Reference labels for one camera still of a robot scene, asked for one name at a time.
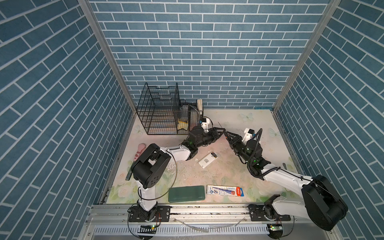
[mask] metal mesh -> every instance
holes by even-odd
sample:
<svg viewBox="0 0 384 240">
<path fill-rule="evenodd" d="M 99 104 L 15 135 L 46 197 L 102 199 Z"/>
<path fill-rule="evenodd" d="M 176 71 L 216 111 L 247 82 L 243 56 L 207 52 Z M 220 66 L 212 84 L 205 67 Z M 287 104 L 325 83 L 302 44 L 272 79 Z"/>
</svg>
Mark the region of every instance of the metal mesh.
<svg viewBox="0 0 384 240">
<path fill-rule="evenodd" d="M 179 88 L 159 88 L 145 83 L 137 114 L 148 135 L 186 135 L 199 124 L 196 104 L 180 100 Z"/>
</svg>

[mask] wire mesh rack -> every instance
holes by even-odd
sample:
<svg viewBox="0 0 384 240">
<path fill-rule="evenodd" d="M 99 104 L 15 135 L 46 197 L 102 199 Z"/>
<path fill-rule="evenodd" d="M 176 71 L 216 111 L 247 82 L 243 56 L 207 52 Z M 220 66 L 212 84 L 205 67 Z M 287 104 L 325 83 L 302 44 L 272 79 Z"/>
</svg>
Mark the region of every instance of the wire mesh rack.
<svg viewBox="0 0 384 240">
<path fill-rule="evenodd" d="M 187 135 L 202 117 L 197 104 L 180 100 L 177 84 L 159 88 L 145 83 L 136 111 L 148 135 Z"/>
</svg>

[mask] floral tabletop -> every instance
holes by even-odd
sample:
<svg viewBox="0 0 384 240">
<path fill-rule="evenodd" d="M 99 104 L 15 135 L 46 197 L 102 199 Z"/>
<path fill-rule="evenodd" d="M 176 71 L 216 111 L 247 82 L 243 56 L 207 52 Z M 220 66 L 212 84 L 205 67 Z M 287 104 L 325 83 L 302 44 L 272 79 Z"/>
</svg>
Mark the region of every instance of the floral tabletop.
<svg viewBox="0 0 384 240">
<path fill-rule="evenodd" d="M 255 132 L 262 128 L 260 144 L 263 148 L 263 157 L 276 166 L 284 167 L 284 164 L 289 171 L 297 172 L 269 110 L 208 109 L 204 110 L 204 115 L 213 121 L 214 126 L 219 127 L 220 123 L 227 131 L 241 136 L 244 135 L 246 127 Z M 186 137 L 186 135 L 147 135 L 140 120 L 136 118 L 107 203 L 132 204 L 138 200 L 135 180 L 132 177 L 130 181 L 126 181 L 125 177 L 132 162 L 149 144 L 156 143 L 158 146 L 172 147 L 179 145 Z M 203 169 L 198 161 L 211 151 L 217 153 L 218 158 Z M 176 167 L 171 160 L 156 184 L 156 196 L 168 190 L 174 181 L 175 174 Z M 196 202 L 264 202 L 273 194 L 296 196 L 275 183 L 252 177 L 247 167 L 234 154 L 224 136 L 207 147 L 200 147 L 193 159 L 177 162 L 177 179 L 174 187 L 196 185 L 204 185 L 205 189 L 207 185 L 238 186 L 244 191 L 244 197 L 206 195 L 205 200 Z M 168 194 L 157 201 L 168 203 Z"/>
</svg>

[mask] metal corner post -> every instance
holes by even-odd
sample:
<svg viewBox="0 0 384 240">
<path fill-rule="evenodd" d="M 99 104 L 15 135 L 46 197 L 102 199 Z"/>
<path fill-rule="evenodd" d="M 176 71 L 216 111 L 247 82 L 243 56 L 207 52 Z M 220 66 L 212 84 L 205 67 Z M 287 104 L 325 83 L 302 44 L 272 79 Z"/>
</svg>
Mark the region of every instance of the metal corner post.
<svg viewBox="0 0 384 240">
<path fill-rule="evenodd" d="M 129 93 L 129 90 L 127 88 L 127 85 L 125 84 L 124 78 L 120 72 L 120 69 L 115 61 L 115 58 L 112 54 L 111 49 L 109 48 L 109 45 L 107 43 L 107 40 L 104 37 L 104 34 L 100 28 L 100 25 L 96 19 L 96 15 L 94 14 L 92 10 L 92 6 L 89 2 L 89 0 L 78 0 L 81 9 L 84 12 L 84 15 L 86 19 L 88 20 L 89 25 L 91 26 L 93 33 L 95 34 L 95 37 L 100 44 L 101 50 L 104 52 L 104 55 L 117 79 L 117 82 L 119 83 L 125 98 L 128 101 L 128 104 L 132 108 L 133 113 L 136 113 L 136 107 L 135 103 L 132 100 L 131 94 Z"/>
<path fill-rule="evenodd" d="M 281 90 L 280 95 L 277 97 L 277 100 L 275 104 L 273 105 L 273 111 L 277 112 L 280 105 L 282 104 L 285 96 L 288 94 L 288 91 L 292 87 L 293 83 L 295 82 L 297 76 L 299 75 L 299 72 L 303 68 L 305 62 L 307 61 L 309 55 L 311 54 L 313 48 L 315 47 L 317 41 L 319 40 L 321 34 L 323 33 L 325 27 L 327 26 L 328 22 L 330 21 L 333 13 L 336 11 L 337 7 L 339 6 L 341 0 L 330 0 L 327 7 L 324 10 L 323 15 L 321 16 L 321 19 L 319 23 L 316 25 L 315 29 L 313 30 L 313 33 L 311 37 L 308 40 L 307 45 L 304 48 L 303 53 L 300 55 L 299 59 L 297 60 L 296 65 L 293 67 L 292 72 L 290 76 L 287 79 L 287 82 L 285 83 L 283 89 Z"/>
</svg>

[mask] wall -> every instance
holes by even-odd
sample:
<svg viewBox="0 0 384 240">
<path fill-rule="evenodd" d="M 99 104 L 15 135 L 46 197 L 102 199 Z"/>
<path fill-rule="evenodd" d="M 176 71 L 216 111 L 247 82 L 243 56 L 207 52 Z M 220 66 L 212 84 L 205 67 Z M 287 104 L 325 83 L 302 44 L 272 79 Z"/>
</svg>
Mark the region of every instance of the wall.
<svg viewBox="0 0 384 240">
<path fill-rule="evenodd" d="M 348 204 L 345 239 L 384 233 L 384 1 L 342 0 L 277 114 L 305 173 Z"/>
<path fill-rule="evenodd" d="M 131 110 L 76 0 L 0 2 L 0 239 L 77 237 Z"/>
<path fill-rule="evenodd" d="M 211 108 L 271 108 L 328 0 L 91 0 L 137 103 L 179 84 Z"/>
</svg>

